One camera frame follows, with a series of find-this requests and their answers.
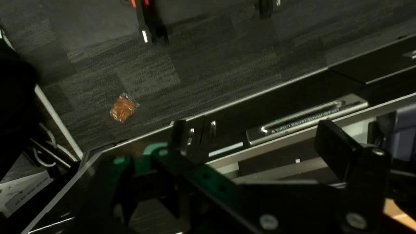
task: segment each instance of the small object on floor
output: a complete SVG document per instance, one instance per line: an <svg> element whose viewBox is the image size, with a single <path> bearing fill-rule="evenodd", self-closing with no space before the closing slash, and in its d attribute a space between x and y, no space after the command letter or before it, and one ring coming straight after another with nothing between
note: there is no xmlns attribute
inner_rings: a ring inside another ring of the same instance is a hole
<svg viewBox="0 0 416 234"><path fill-rule="evenodd" d="M5 44L15 50L15 46L12 45L11 40L9 40L8 36L5 35L5 31L4 31L4 28L3 28L2 25L0 25L0 40L4 40Z"/></svg>
<svg viewBox="0 0 416 234"><path fill-rule="evenodd" d="M126 122L129 116L135 111L139 106L128 93L122 93L119 96L109 114L119 122Z"/></svg>

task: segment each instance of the metal slot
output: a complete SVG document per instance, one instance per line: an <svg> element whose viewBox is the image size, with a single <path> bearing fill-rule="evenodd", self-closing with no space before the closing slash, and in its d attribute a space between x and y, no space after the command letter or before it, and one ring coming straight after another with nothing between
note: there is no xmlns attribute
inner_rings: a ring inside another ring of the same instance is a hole
<svg viewBox="0 0 416 234"><path fill-rule="evenodd" d="M356 96L347 94L338 100L302 110L246 131L250 144L259 144L307 127L317 124L321 119L333 119L368 106L368 102Z"/></svg>

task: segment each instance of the floor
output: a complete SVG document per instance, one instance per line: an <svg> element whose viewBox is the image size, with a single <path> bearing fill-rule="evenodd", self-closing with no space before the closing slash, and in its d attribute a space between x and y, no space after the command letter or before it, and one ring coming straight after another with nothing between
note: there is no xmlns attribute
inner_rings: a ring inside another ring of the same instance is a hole
<svg viewBox="0 0 416 234"><path fill-rule="evenodd" d="M414 0L288 0L272 18L234 7L145 44L124 0L2 0L0 23L86 152L416 32ZM122 92L139 109L109 115Z"/></svg>

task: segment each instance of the black metal frame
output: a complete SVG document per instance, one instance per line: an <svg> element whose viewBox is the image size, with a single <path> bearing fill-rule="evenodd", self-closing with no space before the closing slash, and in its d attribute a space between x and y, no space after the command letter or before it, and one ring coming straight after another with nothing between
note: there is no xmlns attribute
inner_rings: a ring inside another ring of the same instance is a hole
<svg viewBox="0 0 416 234"><path fill-rule="evenodd" d="M128 223L137 204L155 197L186 232L414 232L382 214L386 194L394 194L389 192L390 154L362 146L330 120L320 122L316 149L346 180L343 189L297 183L238 185L182 155L184 124L177 120L168 148L151 157L104 158L67 232L133 232ZM207 144L200 140L193 146L208 153ZM410 189L394 191L397 196ZM122 206L124 223L113 218L116 204Z"/></svg>

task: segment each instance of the bolt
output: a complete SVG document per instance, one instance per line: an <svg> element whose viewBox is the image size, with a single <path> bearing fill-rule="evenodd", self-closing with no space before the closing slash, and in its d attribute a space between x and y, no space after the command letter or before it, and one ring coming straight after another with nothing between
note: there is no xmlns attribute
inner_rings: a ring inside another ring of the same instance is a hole
<svg viewBox="0 0 416 234"><path fill-rule="evenodd" d="M350 226L355 228L366 228L367 227L367 220L363 215L359 213L347 213L346 214L346 220L349 222Z"/></svg>
<svg viewBox="0 0 416 234"><path fill-rule="evenodd" d="M278 227L278 219L269 213L260 215L260 224L264 230L276 230Z"/></svg>
<svg viewBox="0 0 416 234"><path fill-rule="evenodd" d="M385 150L382 150L380 148L373 148L373 153L377 155L385 155Z"/></svg>

